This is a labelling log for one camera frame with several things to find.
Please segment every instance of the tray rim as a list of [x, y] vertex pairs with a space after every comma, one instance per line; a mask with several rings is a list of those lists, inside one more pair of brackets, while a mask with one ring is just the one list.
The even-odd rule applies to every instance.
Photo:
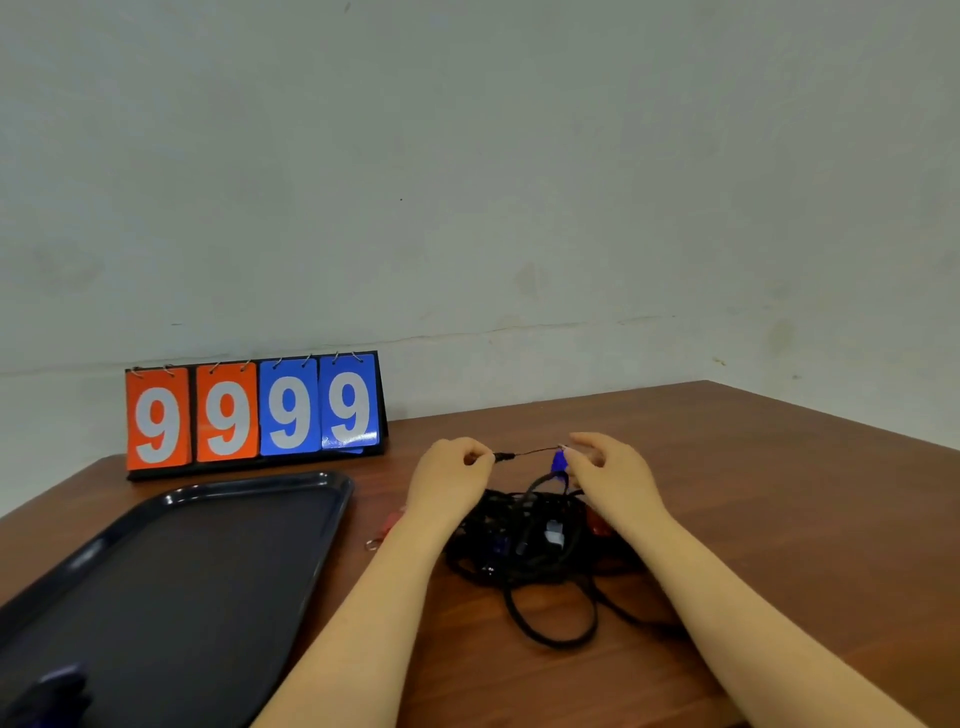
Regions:
[[121, 542], [174, 509], [225, 497], [255, 497], [301, 490], [333, 490], [337, 496], [334, 507], [326, 520], [317, 524], [318, 533], [325, 534], [320, 541], [319, 558], [310, 574], [303, 598], [300, 600], [296, 620], [292, 622], [294, 628], [291, 634], [281, 640], [285, 645], [282, 659], [278, 660], [275, 666], [269, 666], [270, 677], [264, 680], [264, 692], [257, 699], [253, 712], [241, 724], [250, 725], [281, 682], [283, 669], [290, 659], [307, 606], [316, 591], [320, 573], [329, 556], [333, 540], [339, 532], [340, 522], [347, 511], [354, 488], [352, 478], [345, 473], [313, 471], [197, 483], [149, 497], [115, 519], [96, 536], [0, 606], [0, 650], [3, 650], [18, 632], [39, 619], [50, 607], [64, 598], [88, 574], [99, 568]]

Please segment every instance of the forearm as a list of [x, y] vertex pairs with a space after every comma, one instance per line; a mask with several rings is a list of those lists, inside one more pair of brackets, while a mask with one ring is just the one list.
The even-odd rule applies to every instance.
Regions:
[[394, 725], [430, 573], [444, 547], [404, 516], [277, 690], [256, 728]]
[[748, 587], [670, 517], [625, 534], [756, 728], [920, 722]]

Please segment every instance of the human hand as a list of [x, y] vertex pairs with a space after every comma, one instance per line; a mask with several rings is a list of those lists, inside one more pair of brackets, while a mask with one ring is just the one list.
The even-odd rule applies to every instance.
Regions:
[[564, 448], [570, 472], [590, 504], [622, 536], [668, 517], [650, 466], [629, 445], [599, 432], [571, 432], [570, 440], [593, 450]]
[[438, 440], [410, 479], [404, 518], [413, 514], [448, 536], [480, 501], [492, 469], [493, 452], [486, 445], [469, 437]]

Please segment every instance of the black cable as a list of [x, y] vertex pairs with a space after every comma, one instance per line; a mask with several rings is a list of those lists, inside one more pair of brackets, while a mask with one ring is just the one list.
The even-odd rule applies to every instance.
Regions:
[[[562, 494], [537, 490], [553, 479], [564, 482]], [[569, 478], [563, 471], [537, 478], [523, 493], [485, 491], [447, 542], [447, 565], [474, 584], [498, 589], [520, 630], [553, 649], [573, 649], [592, 640], [599, 625], [598, 604], [628, 624], [661, 637], [684, 637], [681, 625], [639, 619], [597, 587], [594, 575], [642, 571], [646, 566], [618, 535], [599, 537], [590, 531], [587, 506], [577, 497], [582, 493], [579, 489], [569, 492]], [[514, 591], [530, 584], [564, 583], [573, 583], [583, 592], [593, 615], [583, 634], [556, 640], [530, 626], [516, 607]]]

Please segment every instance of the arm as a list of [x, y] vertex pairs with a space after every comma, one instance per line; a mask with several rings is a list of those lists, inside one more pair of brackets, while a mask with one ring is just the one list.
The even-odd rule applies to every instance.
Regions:
[[403, 517], [253, 728], [394, 725], [430, 573], [492, 467], [490, 449], [469, 438], [427, 451]]
[[642, 457], [597, 433], [567, 449], [592, 505], [646, 562], [713, 674], [756, 728], [922, 724], [747, 586], [667, 513]]

